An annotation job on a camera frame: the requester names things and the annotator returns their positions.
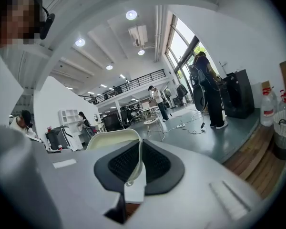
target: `plastic jug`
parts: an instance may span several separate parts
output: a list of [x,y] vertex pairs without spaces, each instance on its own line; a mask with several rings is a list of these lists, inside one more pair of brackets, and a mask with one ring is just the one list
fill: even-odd
[[274,113],[273,98],[269,95],[268,91],[263,91],[260,118],[261,124],[263,126],[271,126],[273,124]]
[[264,92],[264,91],[268,91],[268,92],[269,92],[269,96],[272,97],[272,99],[273,99],[273,105],[274,105],[274,112],[276,113],[277,110],[278,110],[278,102],[277,102],[277,97],[276,97],[275,92],[272,90],[271,87],[264,88],[264,89],[263,89],[263,92]]
[[285,110],[286,111],[286,96],[282,97],[282,101],[279,104],[279,111]]

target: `woman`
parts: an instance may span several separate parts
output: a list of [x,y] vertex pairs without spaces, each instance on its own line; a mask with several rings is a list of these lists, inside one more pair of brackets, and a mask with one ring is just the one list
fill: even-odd
[[208,104],[208,110],[211,120],[211,127],[222,129],[228,125],[223,121],[223,111],[221,107],[221,97],[216,82],[217,75],[212,69],[209,60],[204,52],[199,52],[194,58],[194,66],[191,69],[192,74],[200,75],[198,71],[202,71],[205,79],[199,79],[198,82],[205,89],[205,99]]
[[86,116],[82,111],[78,114],[81,117],[81,120],[77,124],[77,126],[81,126],[87,131],[89,138],[91,139],[94,136],[94,129],[90,125],[89,121],[87,120]]
[[164,108],[164,103],[163,103],[163,99],[161,97],[161,93],[160,91],[153,87],[153,86],[149,86],[148,88],[149,91],[151,91],[150,95],[151,97],[156,100],[157,104],[158,104],[158,107],[160,109],[160,112],[161,112],[161,115],[162,115],[162,118],[163,118],[163,122],[167,121],[168,120],[168,116],[167,116],[167,113],[165,111],[165,108]]

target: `white shirt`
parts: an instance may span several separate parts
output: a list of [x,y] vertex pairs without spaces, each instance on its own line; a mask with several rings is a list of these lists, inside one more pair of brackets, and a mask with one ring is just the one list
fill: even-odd
[[158,89],[156,89],[154,92],[151,91],[150,95],[151,95],[151,97],[152,97],[154,100],[156,100],[157,104],[163,102],[163,99],[162,99],[162,97],[161,97],[161,93],[160,93],[160,91],[159,91]]
[[29,136],[32,136],[32,137],[35,137],[36,136],[36,133],[32,130],[32,128],[21,128],[18,124],[17,124],[17,121],[16,119],[19,118],[19,117],[15,117],[12,121],[12,123],[10,124],[10,128],[13,128],[17,131],[20,131],[22,132],[23,134],[26,134],[26,135],[29,135]]

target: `headphones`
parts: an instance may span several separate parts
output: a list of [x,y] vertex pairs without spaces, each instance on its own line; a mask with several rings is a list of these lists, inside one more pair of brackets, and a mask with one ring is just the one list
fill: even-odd
[[44,10],[47,14],[47,19],[46,21],[40,21],[39,22],[39,37],[40,39],[45,39],[47,37],[47,34],[50,30],[50,27],[52,26],[54,19],[55,19],[55,14],[49,14],[49,12],[42,6],[42,0],[34,0],[36,3],[38,3],[42,9],[40,10],[40,14],[42,14],[42,10]]

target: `black speaker cabinet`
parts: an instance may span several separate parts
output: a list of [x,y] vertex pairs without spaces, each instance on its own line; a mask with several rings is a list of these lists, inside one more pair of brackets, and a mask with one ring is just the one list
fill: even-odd
[[227,116],[246,119],[254,111],[252,89],[246,70],[224,78],[220,94]]

